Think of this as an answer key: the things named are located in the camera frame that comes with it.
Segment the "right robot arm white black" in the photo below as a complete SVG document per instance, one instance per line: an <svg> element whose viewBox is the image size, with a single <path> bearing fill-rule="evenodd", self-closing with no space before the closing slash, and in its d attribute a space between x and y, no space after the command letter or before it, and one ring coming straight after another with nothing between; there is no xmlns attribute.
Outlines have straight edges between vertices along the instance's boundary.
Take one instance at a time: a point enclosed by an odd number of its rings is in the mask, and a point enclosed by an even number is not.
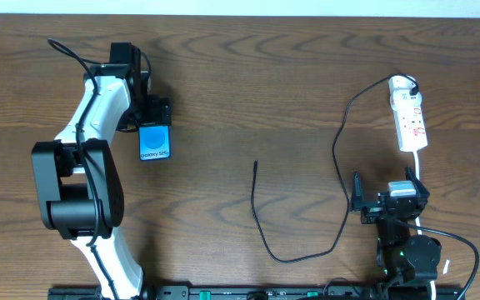
<svg viewBox="0 0 480 300"><path fill-rule="evenodd" d="M406 179L390 182L376 201L368 201L358 172L353 174L351 207L361 214L362 224L377 229L377 265L389 278L401 283L429 283L438 278L441 243L422 234L412 235L411 222L428 204L429 191L406 168Z"/></svg>

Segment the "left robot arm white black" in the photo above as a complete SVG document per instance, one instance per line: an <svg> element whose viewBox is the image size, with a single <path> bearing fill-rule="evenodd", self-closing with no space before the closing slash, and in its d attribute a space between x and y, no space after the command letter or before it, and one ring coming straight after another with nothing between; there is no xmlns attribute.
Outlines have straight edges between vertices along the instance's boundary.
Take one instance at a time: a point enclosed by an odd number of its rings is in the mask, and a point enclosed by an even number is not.
<svg viewBox="0 0 480 300"><path fill-rule="evenodd" d="M107 62L85 59L61 42L48 44L84 69L84 94L67 126L32 148L32 170L43 225L80 250L98 287L52 288L51 299L153 299L126 243L124 193L113 159L115 133L137 133L143 162L171 156L172 109L151 92L148 56L130 42L114 42Z"/></svg>

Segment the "blue Galaxy smartphone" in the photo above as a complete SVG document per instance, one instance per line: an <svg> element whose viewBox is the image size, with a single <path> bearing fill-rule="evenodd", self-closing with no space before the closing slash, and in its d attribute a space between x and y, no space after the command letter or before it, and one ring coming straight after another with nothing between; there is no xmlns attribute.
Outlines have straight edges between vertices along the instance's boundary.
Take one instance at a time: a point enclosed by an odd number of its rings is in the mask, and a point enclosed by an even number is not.
<svg viewBox="0 0 480 300"><path fill-rule="evenodd" d="M141 161L153 161L171 157L169 126L140 127L138 136Z"/></svg>

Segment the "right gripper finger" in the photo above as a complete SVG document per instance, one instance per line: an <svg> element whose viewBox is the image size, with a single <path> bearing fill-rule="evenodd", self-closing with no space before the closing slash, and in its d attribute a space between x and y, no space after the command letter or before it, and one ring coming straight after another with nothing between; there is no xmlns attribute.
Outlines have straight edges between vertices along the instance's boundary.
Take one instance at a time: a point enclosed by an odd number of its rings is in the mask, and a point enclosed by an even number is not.
<svg viewBox="0 0 480 300"><path fill-rule="evenodd" d="M354 172L352 179L351 208L353 211L360 211L363 207L364 196L359 172Z"/></svg>
<svg viewBox="0 0 480 300"><path fill-rule="evenodd" d="M429 198L429 191L423 186L420 180L417 178L415 172L410 166L405 167L406 179L412 183L416 190L416 196L418 198Z"/></svg>

